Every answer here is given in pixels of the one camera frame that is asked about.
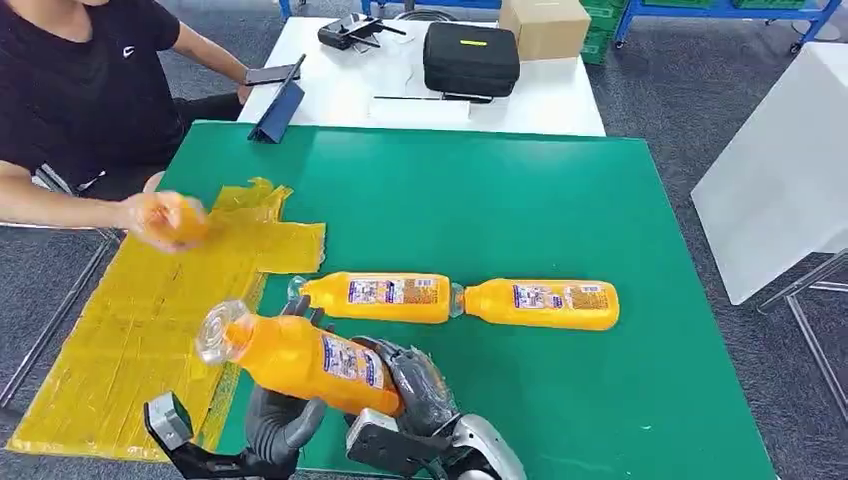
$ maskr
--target robotic hand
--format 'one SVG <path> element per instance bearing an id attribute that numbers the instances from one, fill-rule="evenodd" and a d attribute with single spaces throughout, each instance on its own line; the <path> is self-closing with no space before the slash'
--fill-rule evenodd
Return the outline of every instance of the robotic hand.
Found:
<path id="1" fill-rule="evenodd" d="M 305 316 L 309 297 L 290 302 L 284 315 Z M 323 312 L 313 311 L 318 325 Z M 371 409 L 348 416 L 349 459 L 410 478 L 422 469 L 434 480 L 526 480 L 521 461 L 484 418 L 461 414 L 438 368 L 425 353 L 368 337 L 353 341 L 377 352 L 404 404 L 392 418 Z M 173 393 L 145 404 L 148 432 L 187 479 L 264 477 L 294 473 L 299 449 L 321 424 L 326 404 L 256 386 L 245 420 L 248 447 L 216 455 L 189 443 L 191 420 Z"/>
<path id="2" fill-rule="evenodd" d="M 309 301 L 290 302 L 283 315 L 303 315 Z M 323 313 L 316 310 L 312 321 Z M 321 425 L 327 404 L 320 399 L 301 400 L 253 387 L 245 418 L 247 448 L 238 455 L 217 455 L 190 443 L 191 418 L 173 392 L 144 405 L 148 433 L 186 479 L 262 477 L 286 480 L 297 467 L 300 449 Z"/>

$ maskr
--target green mat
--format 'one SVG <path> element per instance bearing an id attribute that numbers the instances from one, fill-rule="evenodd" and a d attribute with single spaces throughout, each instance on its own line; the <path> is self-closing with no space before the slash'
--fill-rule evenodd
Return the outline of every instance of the green mat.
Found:
<path id="1" fill-rule="evenodd" d="M 281 145 L 251 126 L 196 124 L 163 180 L 210 205 L 224 184 L 294 188 L 285 219 L 327 222 L 335 271 L 438 272 L 609 281 L 607 332 L 334 320 L 430 353 L 466 412 L 489 419 L 531 479 L 773 480 L 769 459 L 641 140 L 290 127 Z M 277 313 L 289 278 L 269 279 Z M 220 451 L 244 446 L 242 379 Z M 331 415 L 303 468 L 367 471 L 345 459 Z"/>

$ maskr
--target black t-shirt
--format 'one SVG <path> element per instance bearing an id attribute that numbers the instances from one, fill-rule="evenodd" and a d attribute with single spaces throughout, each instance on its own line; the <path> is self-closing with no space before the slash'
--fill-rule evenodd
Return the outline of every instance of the black t-shirt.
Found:
<path id="1" fill-rule="evenodd" d="M 167 163 L 183 136 L 156 54 L 177 41 L 179 21 L 154 0 L 86 8 L 92 38 L 74 43 L 0 0 L 0 160 L 47 163 L 70 184 Z"/>

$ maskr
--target floor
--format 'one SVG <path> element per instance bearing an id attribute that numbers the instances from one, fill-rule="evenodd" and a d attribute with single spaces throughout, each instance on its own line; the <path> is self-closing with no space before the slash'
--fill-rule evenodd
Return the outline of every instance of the floor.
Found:
<path id="1" fill-rule="evenodd" d="M 162 0 L 201 33 L 250 66 L 261 66 L 281 29 L 269 0 Z M 358 11 L 353 0 L 309 0 L 301 15 L 340 16 Z M 384 14 L 400 12 L 396 5 Z M 460 19 L 493 20 L 491 11 L 452 9 Z M 848 14 L 835 19 L 848 35 Z M 689 192 L 745 118 L 791 62 L 796 34 L 787 22 L 637 19 L 622 50 L 589 76 L 610 136 L 645 138 L 681 231 L 692 253 L 728 351 L 776 472 L 784 480 L 848 478 L 848 429 L 795 327 L 781 306 L 769 316 L 758 300 L 822 261 L 812 256 L 745 305 L 731 306 L 704 238 Z M 226 80 L 165 54 L 176 96 L 231 89 Z M 8 378 L 33 338 L 94 250 L 94 232 L 33 231 L 0 227 L 0 379 Z M 802 297 L 831 362 L 848 380 L 848 327 L 834 321 L 848 299 L 813 292 Z M 70 313 L 75 318 L 78 302 Z M 48 349 L 15 398 L 25 408 L 47 373 L 71 322 Z M 0 423 L 0 442 L 11 433 Z M 0 451 L 0 477 L 28 479 L 169 479 L 170 465 L 95 459 L 34 457 Z M 324 475 L 301 478 L 333 478 Z"/>

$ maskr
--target bottle label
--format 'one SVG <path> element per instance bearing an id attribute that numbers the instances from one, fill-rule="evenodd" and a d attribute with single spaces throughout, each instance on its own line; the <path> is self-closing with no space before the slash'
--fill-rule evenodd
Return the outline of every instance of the bottle label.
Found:
<path id="1" fill-rule="evenodd" d="M 439 301 L 435 278 L 354 278 L 348 287 L 351 304 L 433 304 Z"/>
<path id="2" fill-rule="evenodd" d="M 345 380 L 383 388 L 383 361 L 376 352 L 323 335 L 324 371 Z"/>
<path id="3" fill-rule="evenodd" d="M 558 292 L 544 285 L 513 285 L 515 308 L 559 310 L 602 310 L 609 306 L 600 285 L 567 286 Z"/>

